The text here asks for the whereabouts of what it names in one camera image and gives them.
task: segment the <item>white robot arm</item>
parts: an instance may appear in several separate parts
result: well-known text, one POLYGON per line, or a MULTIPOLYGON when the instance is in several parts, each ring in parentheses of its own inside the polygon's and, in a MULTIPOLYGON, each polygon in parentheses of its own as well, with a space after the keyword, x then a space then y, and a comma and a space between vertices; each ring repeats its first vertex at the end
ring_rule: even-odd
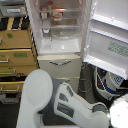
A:
POLYGON ((44 126, 42 114, 48 107, 53 107, 56 115, 82 128, 109 127, 108 111, 104 104, 89 104, 69 84, 60 84, 45 71, 35 70, 24 83, 17 128, 44 126))
POLYGON ((128 128, 128 94, 116 99, 110 107, 113 128, 128 128))

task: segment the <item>shelf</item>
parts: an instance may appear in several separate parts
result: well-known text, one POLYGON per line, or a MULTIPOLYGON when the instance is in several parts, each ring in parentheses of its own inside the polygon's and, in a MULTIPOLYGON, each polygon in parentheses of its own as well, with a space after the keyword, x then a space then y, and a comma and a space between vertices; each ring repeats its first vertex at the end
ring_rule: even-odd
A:
POLYGON ((124 43, 128 44, 128 39, 125 39, 123 37, 120 37, 120 36, 117 36, 117 35, 114 35, 114 34, 111 34, 111 33, 105 32, 105 31, 102 31, 102 30, 98 30, 98 29, 92 28, 91 32, 95 32, 95 33, 98 33, 100 35, 104 35, 106 37, 110 37, 110 38, 113 38, 113 39, 116 39, 118 41, 121 41, 121 42, 124 42, 124 43))
POLYGON ((43 10, 43 11, 39 11, 39 13, 42 13, 42 12, 79 12, 80 9, 78 8, 71 8, 71 9, 53 9, 53 10, 43 10))
POLYGON ((77 23, 77 19, 68 19, 65 18, 61 21, 54 21, 53 18, 48 18, 43 20, 42 23, 42 29, 46 29, 46 28, 79 28, 79 24, 77 23))
MULTIPOLYGON (((63 19, 62 20, 70 20, 70 19, 77 19, 78 16, 63 16, 63 19)), ((43 20, 54 20, 54 17, 51 16, 51 17, 47 17, 46 19, 42 19, 43 20)))
POLYGON ((118 27, 118 28, 121 28, 121 29, 124 29, 124 30, 128 30, 128 24, 126 24, 124 22, 121 22, 121 21, 118 21, 116 19, 108 18, 108 17, 105 17, 105 16, 97 15, 97 14, 94 14, 92 16, 92 19, 103 22, 103 23, 106 23, 106 24, 109 24, 109 25, 113 25, 115 27, 118 27))
POLYGON ((41 45, 39 54, 64 54, 80 52, 78 39, 70 40, 44 40, 41 45))
POLYGON ((74 40, 79 35, 78 29, 52 29, 51 37, 54 40, 74 40))
POLYGON ((102 69, 109 71, 111 73, 114 73, 116 75, 119 75, 123 77, 124 79, 128 79, 127 69, 124 68, 122 65, 114 65, 111 63, 108 63, 107 61, 103 61, 102 59, 99 59, 97 57, 93 57, 92 55, 87 55, 86 58, 84 58, 83 62, 90 63, 92 65, 95 65, 96 67, 101 67, 102 69))

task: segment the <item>refrigerator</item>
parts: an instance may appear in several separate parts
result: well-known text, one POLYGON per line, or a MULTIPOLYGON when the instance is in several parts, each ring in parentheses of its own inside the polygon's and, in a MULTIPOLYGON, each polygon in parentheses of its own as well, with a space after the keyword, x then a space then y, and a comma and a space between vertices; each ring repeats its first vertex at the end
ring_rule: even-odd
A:
POLYGON ((41 69, 71 82, 81 62, 128 79, 128 0, 25 0, 41 69))

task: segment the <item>refrigerator drawer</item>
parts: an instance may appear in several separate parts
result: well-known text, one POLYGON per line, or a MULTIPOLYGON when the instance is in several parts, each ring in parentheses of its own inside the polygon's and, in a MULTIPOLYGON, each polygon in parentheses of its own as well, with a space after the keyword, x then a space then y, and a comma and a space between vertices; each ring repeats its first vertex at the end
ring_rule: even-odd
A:
POLYGON ((31 49, 0 50, 0 66, 35 65, 31 49))
POLYGON ((75 93, 78 92, 79 77, 77 78, 57 78, 59 81, 68 83, 75 93))
POLYGON ((5 48, 31 48, 28 31, 0 31, 0 49, 5 48))
POLYGON ((80 76, 81 59, 78 55, 45 55, 37 59, 40 68, 53 78, 80 76))
POLYGON ((0 67, 0 77, 3 76, 17 76, 23 74, 29 75, 33 70, 36 70, 37 66, 15 66, 15 67, 0 67))
POLYGON ((0 82, 0 93, 22 92, 24 81, 19 82, 0 82))
POLYGON ((26 16, 26 9, 24 5, 0 6, 0 8, 4 17, 26 16))

